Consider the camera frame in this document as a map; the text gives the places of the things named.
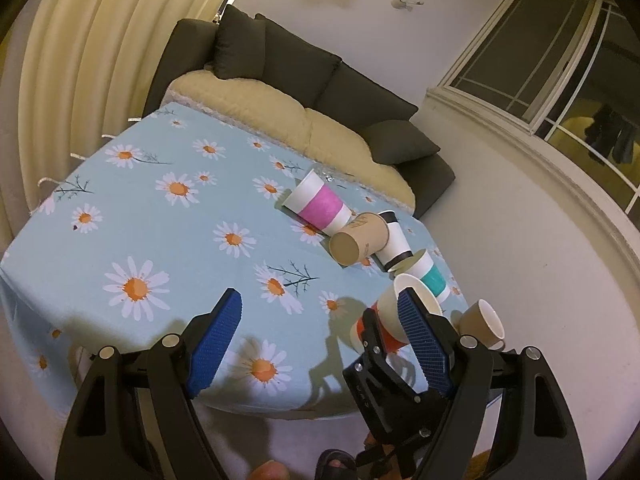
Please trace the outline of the black sandal foot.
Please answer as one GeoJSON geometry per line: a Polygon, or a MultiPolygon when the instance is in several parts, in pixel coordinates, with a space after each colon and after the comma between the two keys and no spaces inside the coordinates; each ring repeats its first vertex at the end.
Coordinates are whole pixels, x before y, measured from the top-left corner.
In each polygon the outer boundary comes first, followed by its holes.
{"type": "Polygon", "coordinates": [[[356,460],[342,450],[329,448],[317,460],[314,480],[358,480],[356,460]]]}

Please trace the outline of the dark grey sofa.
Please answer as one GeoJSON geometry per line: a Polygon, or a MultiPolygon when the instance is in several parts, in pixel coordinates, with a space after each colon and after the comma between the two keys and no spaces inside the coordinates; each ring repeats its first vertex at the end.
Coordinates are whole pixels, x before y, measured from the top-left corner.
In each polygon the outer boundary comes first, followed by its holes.
{"type": "MultiPolygon", "coordinates": [[[[266,62],[262,78],[255,80],[292,96],[304,107],[359,135],[363,128],[384,120],[412,123],[418,111],[416,105],[359,73],[338,55],[310,44],[265,15],[251,18],[266,24],[266,62]]],[[[146,97],[145,115],[151,115],[164,104],[165,91],[176,78],[194,70],[214,74],[213,50],[219,23],[183,18],[175,24],[146,97]]],[[[439,152],[390,166],[399,171],[413,190],[416,210],[412,214],[416,218],[421,218],[454,183],[454,170],[439,152]]]]}

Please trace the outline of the black banded paper cup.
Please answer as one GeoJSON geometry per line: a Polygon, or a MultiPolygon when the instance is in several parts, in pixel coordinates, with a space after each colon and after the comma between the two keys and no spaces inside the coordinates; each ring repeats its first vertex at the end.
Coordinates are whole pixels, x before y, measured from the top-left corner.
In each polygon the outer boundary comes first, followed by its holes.
{"type": "Polygon", "coordinates": [[[385,272],[390,272],[402,260],[413,255],[404,231],[393,210],[380,211],[378,215],[386,222],[388,229],[388,240],[386,245],[375,254],[375,258],[385,272]]]}

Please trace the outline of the brown kraft paper cup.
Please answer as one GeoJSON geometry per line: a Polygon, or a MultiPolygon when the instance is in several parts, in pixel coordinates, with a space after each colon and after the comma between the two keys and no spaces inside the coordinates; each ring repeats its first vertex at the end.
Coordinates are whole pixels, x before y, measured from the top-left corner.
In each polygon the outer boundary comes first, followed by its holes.
{"type": "Polygon", "coordinates": [[[379,214],[363,212],[331,236],[329,251],[341,266],[352,266],[382,250],[389,239],[386,221],[379,214]]]}

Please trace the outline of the red banded paper cup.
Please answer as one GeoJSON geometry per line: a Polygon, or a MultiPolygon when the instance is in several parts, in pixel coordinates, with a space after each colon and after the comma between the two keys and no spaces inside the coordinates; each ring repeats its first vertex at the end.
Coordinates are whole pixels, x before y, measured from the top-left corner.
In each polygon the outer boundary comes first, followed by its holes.
{"type": "Polygon", "coordinates": [[[431,314],[442,315],[442,308],[436,297],[421,280],[408,273],[398,274],[393,279],[393,283],[370,307],[378,315],[382,339],[388,353],[397,353],[399,349],[409,343],[402,328],[397,307],[399,294],[406,288],[411,288],[416,292],[424,304],[425,310],[431,314]]]}

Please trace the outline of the pink banded paper cup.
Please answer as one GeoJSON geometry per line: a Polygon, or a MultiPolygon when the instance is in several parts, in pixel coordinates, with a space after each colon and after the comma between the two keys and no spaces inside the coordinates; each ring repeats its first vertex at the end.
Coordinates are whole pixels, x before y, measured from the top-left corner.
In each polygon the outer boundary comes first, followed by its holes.
{"type": "Polygon", "coordinates": [[[314,170],[288,194],[283,206],[327,236],[334,235],[352,218],[352,211],[314,170]]]}

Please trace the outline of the beige ceramic mug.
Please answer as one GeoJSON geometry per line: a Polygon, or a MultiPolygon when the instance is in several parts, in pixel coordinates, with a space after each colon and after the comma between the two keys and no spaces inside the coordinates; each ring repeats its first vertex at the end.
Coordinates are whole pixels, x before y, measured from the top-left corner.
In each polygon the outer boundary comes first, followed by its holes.
{"type": "Polygon", "coordinates": [[[462,313],[458,332],[460,335],[473,336],[488,349],[501,351],[506,345],[506,331],[499,315],[484,299],[477,300],[462,313]]]}

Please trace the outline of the blue daisy tablecloth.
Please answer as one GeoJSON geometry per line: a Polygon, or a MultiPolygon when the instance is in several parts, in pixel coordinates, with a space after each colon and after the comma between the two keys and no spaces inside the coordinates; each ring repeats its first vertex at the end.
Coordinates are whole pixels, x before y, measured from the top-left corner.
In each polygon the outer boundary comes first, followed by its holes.
{"type": "MultiPolygon", "coordinates": [[[[390,276],[374,259],[340,266],[326,238],[283,206],[315,164],[170,103],[63,180],[1,261],[10,331],[50,407],[70,411],[81,353],[150,348],[234,288],[241,323],[201,402],[284,419],[351,412],[349,331],[390,276]]],[[[411,248],[450,277],[418,219],[347,184],[329,186],[353,211],[395,211],[411,248]]]]}

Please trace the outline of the clear glass cup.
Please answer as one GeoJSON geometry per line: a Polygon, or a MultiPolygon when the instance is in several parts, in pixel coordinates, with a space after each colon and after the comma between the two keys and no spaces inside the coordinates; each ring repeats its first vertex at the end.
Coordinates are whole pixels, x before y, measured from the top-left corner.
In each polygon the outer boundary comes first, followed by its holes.
{"type": "Polygon", "coordinates": [[[331,166],[323,164],[315,164],[314,171],[319,177],[322,177],[326,183],[333,185],[334,188],[342,188],[346,190],[348,188],[347,174],[343,174],[340,170],[337,170],[331,166]]]}

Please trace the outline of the white wall hook ornament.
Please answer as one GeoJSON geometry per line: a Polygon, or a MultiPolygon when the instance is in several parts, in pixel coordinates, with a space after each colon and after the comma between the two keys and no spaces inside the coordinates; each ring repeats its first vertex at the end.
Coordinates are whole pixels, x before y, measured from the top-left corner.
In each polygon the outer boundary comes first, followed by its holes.
{"type": "Polygon", "coordinates": [[[407,10],[411,12],[416,6],[423,6],[421,0],[390,0],[390,4],[396,10],[407,10]]]}

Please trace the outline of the left dark throw pillow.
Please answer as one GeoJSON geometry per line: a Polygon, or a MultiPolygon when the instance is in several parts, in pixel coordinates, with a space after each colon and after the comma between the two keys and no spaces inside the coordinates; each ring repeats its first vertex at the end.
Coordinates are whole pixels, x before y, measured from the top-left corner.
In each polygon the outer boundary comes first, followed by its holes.
{"type": "Polygon", "coordinates": [[[226,6],[214,43],[213,72],[219,79],[260,79],[266,62],[266,24],[226,6]]]}

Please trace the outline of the teal banded paper cup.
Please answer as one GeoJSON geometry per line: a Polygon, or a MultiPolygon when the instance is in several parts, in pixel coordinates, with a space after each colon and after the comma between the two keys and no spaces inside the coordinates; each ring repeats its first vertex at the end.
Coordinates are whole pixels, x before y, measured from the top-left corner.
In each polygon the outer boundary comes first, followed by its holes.
{"type": "Polygon", "coordinates": [[[442,304],[451,294],[450,287],[442,276],[426,249],[418,250],[413,256],[402,260],[393,267],[394,275],[408,273],[418,278],[442,304]]]}

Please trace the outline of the white framed window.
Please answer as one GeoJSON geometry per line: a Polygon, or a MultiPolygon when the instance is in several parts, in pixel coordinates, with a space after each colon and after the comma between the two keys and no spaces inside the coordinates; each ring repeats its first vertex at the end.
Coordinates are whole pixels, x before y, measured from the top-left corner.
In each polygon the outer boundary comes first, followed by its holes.
{"type": "Polygon", "coordinates": [[[614,0],[503,0],[438,88],[551,145],[639,222],[639,39],[614,0]]]}

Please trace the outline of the dark throw pillow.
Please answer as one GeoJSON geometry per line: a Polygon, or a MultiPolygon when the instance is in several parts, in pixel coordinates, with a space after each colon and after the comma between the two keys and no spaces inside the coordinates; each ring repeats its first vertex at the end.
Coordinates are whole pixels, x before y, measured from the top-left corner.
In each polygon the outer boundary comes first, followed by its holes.
{"type": "Polygon", "coordinates": [[[408,120],[377,122],[360,131],[375,162],[398,165],[437,154],[440,147],[408,120]]]}
{"type": "Polygon", "coordinates": [[[266,24],[226,6],[214,43],[213,72],[219,79],[260,79],[266,62],[266,24]]]}

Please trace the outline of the right dark throw pillow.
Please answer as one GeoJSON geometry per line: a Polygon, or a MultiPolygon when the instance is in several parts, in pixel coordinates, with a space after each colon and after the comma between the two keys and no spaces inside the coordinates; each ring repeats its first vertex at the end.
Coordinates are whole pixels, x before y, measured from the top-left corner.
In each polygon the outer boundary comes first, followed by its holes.
{"type": "Polygon", "coordinates": [[[408,120],[377,122],[360,131],[375,162],[398,165],[437,154],[440,147],[408,120]]]}

